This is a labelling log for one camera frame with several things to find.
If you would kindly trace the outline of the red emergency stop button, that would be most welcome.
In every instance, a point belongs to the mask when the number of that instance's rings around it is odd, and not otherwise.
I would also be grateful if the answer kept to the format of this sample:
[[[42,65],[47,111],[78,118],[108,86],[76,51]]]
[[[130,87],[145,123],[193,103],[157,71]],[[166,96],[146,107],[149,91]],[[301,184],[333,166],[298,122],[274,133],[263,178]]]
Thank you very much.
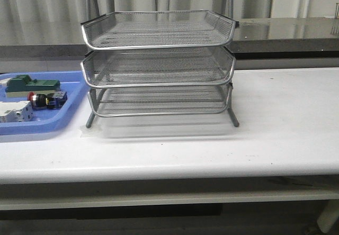
[[[49,94],[36,94],[29,92],[27,100],[30,101],[33,109],[35,110],[55,110],[60,109],[68,99],[67,92],[57,91]]]

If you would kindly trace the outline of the clear tape patch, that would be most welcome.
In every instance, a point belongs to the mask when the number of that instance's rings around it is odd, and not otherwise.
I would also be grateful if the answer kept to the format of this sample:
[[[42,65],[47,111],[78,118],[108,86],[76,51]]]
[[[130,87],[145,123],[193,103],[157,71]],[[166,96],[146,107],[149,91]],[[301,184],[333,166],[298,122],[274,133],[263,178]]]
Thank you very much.
[[[98,137],[102,132],[101,127],[98,125],[92,125],[90,128],[87,128],[85,125],[82,125],[79,127],[79,129],[81,131],[80,134],[81,138]]]

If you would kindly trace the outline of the blue plastic tray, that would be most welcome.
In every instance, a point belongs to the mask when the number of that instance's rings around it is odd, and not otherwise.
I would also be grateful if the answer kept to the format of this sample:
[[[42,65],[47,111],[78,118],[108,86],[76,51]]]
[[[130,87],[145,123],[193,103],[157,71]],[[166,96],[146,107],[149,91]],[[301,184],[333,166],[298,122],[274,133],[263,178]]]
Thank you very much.
[[[59,80],[62,91],[67,92],[65,105],[56,110],[34,111],[28,122],[1,123],[1,135],[47,133],[64,128],[84,99],[89,87],[81,71],[26,72],[32,79]]]

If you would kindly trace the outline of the dark grey counter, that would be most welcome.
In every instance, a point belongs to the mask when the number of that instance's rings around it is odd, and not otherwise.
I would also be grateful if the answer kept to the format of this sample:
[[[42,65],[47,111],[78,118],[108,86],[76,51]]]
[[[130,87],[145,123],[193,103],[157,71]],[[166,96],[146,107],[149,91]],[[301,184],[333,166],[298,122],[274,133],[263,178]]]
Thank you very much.
[[[229,51],[236,69],[338,66],[338,20],[242,19]],[[1,24],[1,72],[79,70],[87,52],[78,22]]]

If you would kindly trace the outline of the green electrical module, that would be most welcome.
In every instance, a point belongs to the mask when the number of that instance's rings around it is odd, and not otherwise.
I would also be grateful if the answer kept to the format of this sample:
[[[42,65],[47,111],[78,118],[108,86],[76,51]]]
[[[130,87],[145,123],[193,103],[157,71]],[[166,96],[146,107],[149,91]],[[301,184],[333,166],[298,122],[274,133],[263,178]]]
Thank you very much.
[[[1,83],[1,96],[23,98],[30,92],[49,94],[60,91],[61,82],[57,79],[32,79],[30,75],[16,75]]]

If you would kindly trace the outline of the white circuit breaker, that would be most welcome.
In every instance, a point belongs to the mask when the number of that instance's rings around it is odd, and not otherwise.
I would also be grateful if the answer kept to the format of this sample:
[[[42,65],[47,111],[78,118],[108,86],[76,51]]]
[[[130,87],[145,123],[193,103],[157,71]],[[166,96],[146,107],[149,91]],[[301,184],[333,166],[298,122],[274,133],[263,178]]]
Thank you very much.
[[[30,101],[1,102],[1,123],[27,122],[33,117]]]

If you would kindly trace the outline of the white table leg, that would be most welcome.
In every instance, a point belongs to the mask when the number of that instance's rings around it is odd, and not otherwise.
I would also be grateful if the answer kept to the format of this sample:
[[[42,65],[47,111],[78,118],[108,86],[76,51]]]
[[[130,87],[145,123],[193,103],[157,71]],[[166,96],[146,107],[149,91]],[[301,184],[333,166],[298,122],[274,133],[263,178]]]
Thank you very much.
[[[322,233],[328,233],[339,215],[338,200],[329,200],[317,219],[317,225]]]

